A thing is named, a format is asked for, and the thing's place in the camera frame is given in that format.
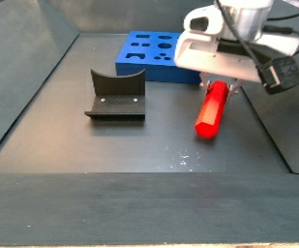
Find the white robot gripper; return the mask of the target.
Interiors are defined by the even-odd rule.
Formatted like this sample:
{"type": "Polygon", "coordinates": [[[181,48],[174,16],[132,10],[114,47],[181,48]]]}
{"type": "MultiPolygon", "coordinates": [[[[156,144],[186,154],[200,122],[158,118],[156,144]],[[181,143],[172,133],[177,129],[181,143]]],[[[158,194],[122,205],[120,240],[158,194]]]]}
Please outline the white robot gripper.
{"type": "MultiPolygon", "coordinates": [[[[262,29],[270,8],[270,5],[222,5],[250,49],[262,48],[268,52],[276,51],[281,57],[290,56],[299,48],[299,37],[262,29]]],[[[204,94],[210,83],[208,74],[236,78],[229,85],[230,96],[237,93],[242,80],[260,81],[254,63],[234,40],[216,5],[186,14],[173,60],[180,68],[200,72],[198,86],[204,94]]]]}

